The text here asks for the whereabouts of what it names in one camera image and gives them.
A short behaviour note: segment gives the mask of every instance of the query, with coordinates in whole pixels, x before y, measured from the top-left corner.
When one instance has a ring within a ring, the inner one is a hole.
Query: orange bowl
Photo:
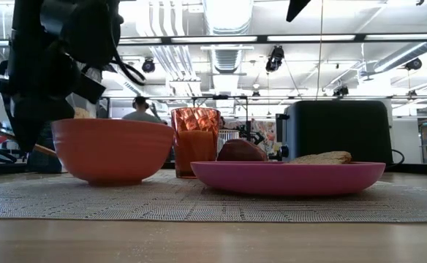
[[[162,168],[174,130],[143,121],[66,119],[54,121],[56,153],[76,178],[91,185],[133,185]]]

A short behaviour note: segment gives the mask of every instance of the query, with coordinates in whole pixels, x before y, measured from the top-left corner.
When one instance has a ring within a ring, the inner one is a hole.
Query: wooden table
[[[427,188],[427,176],[382,180]],[[427,224],[0,220],[2,262],[427,263]]]

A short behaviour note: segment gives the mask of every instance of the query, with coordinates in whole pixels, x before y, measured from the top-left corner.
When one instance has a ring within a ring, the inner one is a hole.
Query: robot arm
[[[21,150],[31,151],[46,122],[74,117],[65,99],[72,92],[98,102],[105,88],[76,61],[102,69],[114,58],[123,65],[116,50],[124,22],[118,5],[119,0],[15,0],[9,79],[0,79],[0,92]]]

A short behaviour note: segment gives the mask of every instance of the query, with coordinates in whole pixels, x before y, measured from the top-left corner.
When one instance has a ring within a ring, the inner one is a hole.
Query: ceiling
[[[416,6],[416,0],[324,0],[321,14],[321,0],[311,0],[307,7],[294,19],[285,21],[288,1],[256,0],[252,9],[250,34],[356,34],[356,33],[421,33],[427,32],[427,0]],[[183,1],[184,31],[188,35],[206,35],[202,1]],[[0,4],[0,39],[10,35],[13,4]],[[120,4],[120,14],[125,23],[121,27],[123,37],[138,37],[135,21],[137,10],[133,1]],[[363,82],[357,70],[350,70],[362,61],[371,63],[403,48],[409,43],[366,43],[362,44],[288,44],[283,45],[285,61],[278,71],[269,76],[265,71],[267,57],[273,45],[252,45],[253,50],[245,50],[242,63],[235,73],[241,73],[234,94],[252,93],[253,84],[260,85],[263,96],[323,95],[330,93],[335,85],[331,81],[341,76],[343,84],[350,89],[350,95],[405,95],[409,87],[427,83],[427,53],[419,58],[423,67],[411,71],[394,69],[384,74],[372,76],[373,80]],[[148,47],[119,47],[120,55],[126,62],[140,68],[143,58],[152,57]],[[0,49],[7,56],[7,50]],[[203,94],[214,94],[215,87],[211,73],[212,66],[208,51],[199,45],[190,45],[189,53],[194,70],[200,78]],[[140,87],[149,96],[167,96],[166,73],[157,61],[156,70],[146,74],[147,86]],[[418,91],[418,95],[427,91]],[[112,91],[111,96],[134,96],[131,91]],[[257,101],[256,104],[278,104],[281,100]],[[427,107],[427,101],[420,103]],[[114,107],[130,107],[129,102],[117,102]],[[282,111],[283,107],[272,107],[271,112]]]

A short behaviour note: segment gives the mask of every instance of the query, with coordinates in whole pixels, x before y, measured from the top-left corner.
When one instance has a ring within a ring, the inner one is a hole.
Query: brown food item
[[[352,155],[346,151],[333,151],[321,154],[311,154],[298,157],[289,164],[348,164],[352,161]]]
[[[267,161],[267,154],[252,142],[240,139],[227,141],[217,161]]]

